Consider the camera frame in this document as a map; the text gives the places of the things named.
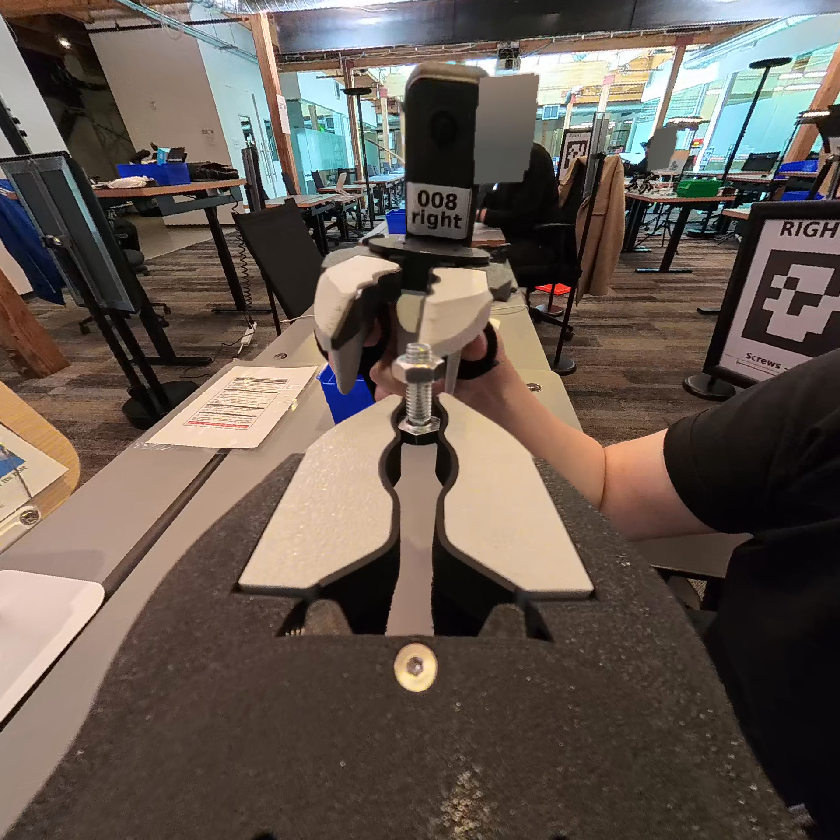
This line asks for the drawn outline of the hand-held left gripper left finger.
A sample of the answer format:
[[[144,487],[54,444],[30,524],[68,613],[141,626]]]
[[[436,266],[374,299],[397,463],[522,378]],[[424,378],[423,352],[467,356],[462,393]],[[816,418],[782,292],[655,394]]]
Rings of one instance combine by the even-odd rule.
[[[309,606],[340,605],[353,632],[384,632],[400,570],[402,440],[390,396],[343,421],[304,453],[238,588]]]

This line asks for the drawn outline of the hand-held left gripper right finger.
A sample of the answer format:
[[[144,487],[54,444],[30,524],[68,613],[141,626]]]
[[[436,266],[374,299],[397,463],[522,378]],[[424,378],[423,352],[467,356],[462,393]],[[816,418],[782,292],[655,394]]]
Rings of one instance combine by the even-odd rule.
[[[529,451],[456,397],[437,404],[434,632],[479,634],[498,606],[590,599],[592,579]]]

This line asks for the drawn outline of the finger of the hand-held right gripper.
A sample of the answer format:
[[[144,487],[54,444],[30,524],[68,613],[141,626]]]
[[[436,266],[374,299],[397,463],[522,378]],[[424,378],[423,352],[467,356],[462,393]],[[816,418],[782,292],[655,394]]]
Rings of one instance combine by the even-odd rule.
[[[453,394],[461,353],[486,327],[492,302],[484,269],[431,269],[425,291],[404,290],[396,302],[397,353],[429,345],[446,361],[444,391]]]
[[[357,255],[322,271],[313,303],[314,333],[343,395],[354,388],[378,311],[398,298],[401,285],[401,267],[379,257]]]

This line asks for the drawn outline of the silver hex nut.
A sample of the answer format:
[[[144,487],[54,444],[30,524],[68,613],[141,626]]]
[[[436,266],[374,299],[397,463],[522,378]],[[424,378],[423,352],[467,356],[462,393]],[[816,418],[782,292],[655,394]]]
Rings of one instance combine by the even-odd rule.
[[[431,384],[441,377],[442,364],[437,358],[410,360],[402,355],[392,362],[391,372],[404,385]]]

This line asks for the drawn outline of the blue divided plastic bin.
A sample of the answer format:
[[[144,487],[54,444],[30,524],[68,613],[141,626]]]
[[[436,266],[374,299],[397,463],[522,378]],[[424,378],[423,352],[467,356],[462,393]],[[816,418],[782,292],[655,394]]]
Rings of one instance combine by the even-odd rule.
[[[333,423],[336,425],[375,403],[371,390],[361,374],[356,378],[355,384],[348,394],[341,393],[335,373],[329,363],[322,367],[318,374],[318,381]]]

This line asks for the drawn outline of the silver hex bolt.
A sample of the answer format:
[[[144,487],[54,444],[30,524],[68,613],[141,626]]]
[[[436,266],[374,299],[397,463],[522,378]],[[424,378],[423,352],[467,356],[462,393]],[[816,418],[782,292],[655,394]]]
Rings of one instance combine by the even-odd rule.
[[[434,385],[443,377],[445,363],[425,343],[409,343],[403,354],[410,360],[425,361],[430,358],[442,360],[441,377],[431,384],[405,386],[405,415],[398,427],[404,442],[425,445],[433,440],[439,430],[439,419],[434,414]]]

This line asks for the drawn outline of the person's right hand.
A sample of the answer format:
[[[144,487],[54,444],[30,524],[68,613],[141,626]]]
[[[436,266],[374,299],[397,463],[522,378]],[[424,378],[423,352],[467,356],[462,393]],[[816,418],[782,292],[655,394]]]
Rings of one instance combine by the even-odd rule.
[[[548,462],[595,508],[600,508],[606,474],[604,447],[541,404],[509,361],[494,328],[489,327],[469,342],[461,361],[492,361],[493,365],[473,380],[459,377],[455,397],[505,429],[532,457]]]

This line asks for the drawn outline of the black floor lamp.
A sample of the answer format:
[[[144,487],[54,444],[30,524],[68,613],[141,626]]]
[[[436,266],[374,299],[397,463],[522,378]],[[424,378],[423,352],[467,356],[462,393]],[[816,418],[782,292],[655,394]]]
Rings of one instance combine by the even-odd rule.
[[[369,215],[369,227],[370,231],[373,230],[375,226],[375,200],[373,196],[373,190],[371,185],[371,176],[368,172],[368,158],[366,154],[366,147],[365,147],[365,139],[364,139],[364,125],[363,125],[363,117],[362,117],[362,106],[361,100],[362,97],[371,92],[369,87],[358,87],[353,84],[345,85],[343,92],[347,99],[353,102],[352,105],[349,105],[350,113],[355,116],[355,131],[358,134],[358,153],[356,157],[358,158],[357,163],[359,163],[359,172],[361,173],[360,177],[364,178],[364,187],[366,193],[366,203]]]
[[[753,93],[752,100],[750,102],[749,109],[747,110],[747,114],[745,115],[745,118],[742,122],[740,132],[738,133],[738,137],[736,139],[736,142],[731,149],[731,152],[730,152],[730,155],[728,157],[727,163],[726,163],[726,165],[723,169],[723,173],[721,175],[721,184],[722,185],[724,185],[726,183],[727,179],[728,179],[730,170],[732,168],[732,164],[735,160],[735,157],[736,157],[737,153],[739,152],[739,148],[740,148],[740,145],[742,143],[743,137],[744,137],[744,135],[747,131],[747,128],[749,126],[749,122],[752,118],[752,115],[753,115],[755,109],[756,109],[756,106],[757,106],[758,101],[760,99],[761,92],[763,90],[763,87],[764,87],[764,85],[765,85],[765,83],[768,79],[768,76],[769,76],[771,70],[774,69],[774,68],[778,68],[778,67],[784,67],[784,66],[790,64],[791,61],[792,61],[792,58],[790,56],[778,56],[778,57],[773,57],[773,58],[768,58],[768,59],[756,60],[754,62],[751,62],[751,64],[749,65],[749,68],[751,70],[761,70],[762,71],[762,76],[759,80],[758,86],[755,89],[755,92]],[[710,204],[708,206],[707,213],[706,213],[705,217],[703,218],[700,227],[696,231],[696,237],[697,238],[708,238],[709,236],[711,236],[711,234],[707,234],[707,226],[709,225],[709,222],[711,220],[711,217],[712,217],[714,211],[719,207],[719,205],[720,205],[719,202],[715,202],[715,203]]]

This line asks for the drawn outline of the black coat rack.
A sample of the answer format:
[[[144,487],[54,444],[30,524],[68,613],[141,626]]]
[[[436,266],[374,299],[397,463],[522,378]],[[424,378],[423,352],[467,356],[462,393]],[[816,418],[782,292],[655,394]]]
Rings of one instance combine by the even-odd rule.
[[[563,308],[563,317],[560,328],[560,336],[557,342],[553,358],[552,370],[560,376],[572,375],[576,371],[576,364],[572,358],[564,354],[564,344],[573,337],[573,330],[570,327],[571,312],[576,304],[580,280],[583,274],[583,258],[585,247],[592,225],[595,199],[599,190],[602,178],[605,153],[603,151],[604,131],[608,126],[606,112],[599,110],[595,112],[591,130],[591,143],[587,162],[584,169],[583,190],[581,194],[581,208],[585,209],[584,226],[582,234],[576,239],[577,242],[577,264],[576,278],[570,283],[570,292]]]

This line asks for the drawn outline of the white printed paper sheet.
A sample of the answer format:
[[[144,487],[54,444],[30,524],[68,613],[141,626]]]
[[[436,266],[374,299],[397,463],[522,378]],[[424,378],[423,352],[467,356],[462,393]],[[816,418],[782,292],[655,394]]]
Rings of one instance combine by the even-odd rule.
[[[148,440],[151,447],[203,449],[257,448],[319,372],[318,366],[292,368],[236,365]]]

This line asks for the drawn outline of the small fiducial marker sign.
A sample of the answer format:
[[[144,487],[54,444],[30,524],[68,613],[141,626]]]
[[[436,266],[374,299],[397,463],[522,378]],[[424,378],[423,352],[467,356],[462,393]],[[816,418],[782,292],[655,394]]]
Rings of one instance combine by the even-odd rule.
[[[556,166],[558,183],[562,182],[576,160],[588,155],[591,143],[592,123],[563,130]]]

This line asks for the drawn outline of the beige hanging coat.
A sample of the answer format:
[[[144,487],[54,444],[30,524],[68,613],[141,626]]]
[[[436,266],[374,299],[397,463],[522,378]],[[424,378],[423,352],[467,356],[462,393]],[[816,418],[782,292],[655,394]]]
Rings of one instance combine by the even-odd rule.
[[[560,209],[572,209],[574,178],[585,176],[587,157],[576,159],[559,182]],[[586,198],[575,212],[576,243],[581,244],[590,200]],[[581,278],[576,301],[586,296],[603,297],[613,283],[625,235],[625,187],[623,160],[617,154],[607,155],[595,195],[588,235],[581,262]]]

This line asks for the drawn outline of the wooden top desk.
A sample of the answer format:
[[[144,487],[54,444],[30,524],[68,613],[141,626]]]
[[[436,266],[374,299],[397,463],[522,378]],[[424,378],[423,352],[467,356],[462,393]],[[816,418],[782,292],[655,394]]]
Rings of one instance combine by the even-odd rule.
[[[642,227],[644,217],[650,207],[664,207],[669,211],[677,208],[678,215],[671,230],[665,252],[656,268],[636,268],[637,275],[650,276],[684,276],[691,275],[691,268],[675,268],[673,262],[677,256],[680,240],[686,229],[689,216],[695,209],[717,209],[720,207],[733,206],[736,197],[734,194],[717,196],[678,196],[653,194],[650,192],[637,193],[627,192],[625,195],[629,202],[626,212],[625,233],[622,245],[622,253],[625,255],[639,252],[637,237]]]
[[[130,188],[94,187],[94,194],[101,199],[126,200],[149,199],[155,201],[163,217],[173,217],[192,212],[203,211],[211,231],[213,242],[224,277],[233,299],[233,307],[212,308],[212,313],[247,313],[268,314],[269,307],[251,308],[251,300],[246,296],[237,273],[228,242],[219,222],[217,209],[241,203],[241,187],[248,182],[244,178],[213,181],[191,182],[183,185],[158,185]]]

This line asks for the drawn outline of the wooden document stand board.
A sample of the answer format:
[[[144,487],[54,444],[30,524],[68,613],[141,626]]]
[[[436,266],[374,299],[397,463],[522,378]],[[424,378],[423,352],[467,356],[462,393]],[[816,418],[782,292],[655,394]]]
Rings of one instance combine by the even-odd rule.
[[[35,504],[40,511],[40,519],[36,523],[38,524],[60,507],[77,487],[80,476],[77,451],[62,433],[5,384],[1,384],[1,426],[8,427],[16,435],[68,468],[63,477],[35,497]],[[2,531],[2,550],[34,526],[27,529],[13,527]]]

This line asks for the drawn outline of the black monitor on stand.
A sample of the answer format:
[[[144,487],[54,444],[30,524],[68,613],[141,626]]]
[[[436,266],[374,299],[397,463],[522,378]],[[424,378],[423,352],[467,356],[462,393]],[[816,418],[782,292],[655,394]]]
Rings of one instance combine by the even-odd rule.
[[[176,355],[165,332],[169,309],[160,313],[152,305],[87,175],[67,152],[6,157],[2,169],[128,382],[122,413],[138,429],[152,427],[198,388],[187,380],[162,382],[154,367],[201,367],[209,358]]]

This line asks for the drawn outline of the white stand base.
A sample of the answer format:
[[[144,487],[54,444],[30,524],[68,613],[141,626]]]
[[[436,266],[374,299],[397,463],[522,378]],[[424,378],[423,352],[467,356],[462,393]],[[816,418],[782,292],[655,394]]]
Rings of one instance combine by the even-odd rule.
[[[104,599],[97,582],[1,572],[1,721],[36,687]]]

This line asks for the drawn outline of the blue hanging jacket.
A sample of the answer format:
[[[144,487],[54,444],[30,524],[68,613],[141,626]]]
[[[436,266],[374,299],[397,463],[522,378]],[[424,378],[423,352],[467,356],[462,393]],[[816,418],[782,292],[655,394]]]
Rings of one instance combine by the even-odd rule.
[[[13,197],[11,182],[4,178],[1,180],[1,239],[36,297],[66,306],[62,293],[65,281],[21,202]]]

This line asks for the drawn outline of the large fiducial marker sign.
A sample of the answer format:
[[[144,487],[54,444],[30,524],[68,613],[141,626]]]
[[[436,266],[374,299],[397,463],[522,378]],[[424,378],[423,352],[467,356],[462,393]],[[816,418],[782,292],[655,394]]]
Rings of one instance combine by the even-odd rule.
[[[839,346],[839,202],[751,206],[702,371],[683,388],[725,401]]]

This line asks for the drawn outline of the wooden post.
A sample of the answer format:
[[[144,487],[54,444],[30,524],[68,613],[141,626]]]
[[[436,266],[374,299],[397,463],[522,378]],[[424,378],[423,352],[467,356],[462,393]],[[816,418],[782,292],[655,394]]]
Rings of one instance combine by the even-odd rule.
[[[4,271],[1,271],[1,347],[16,372],[26,379],[43,379],[70,366]]]

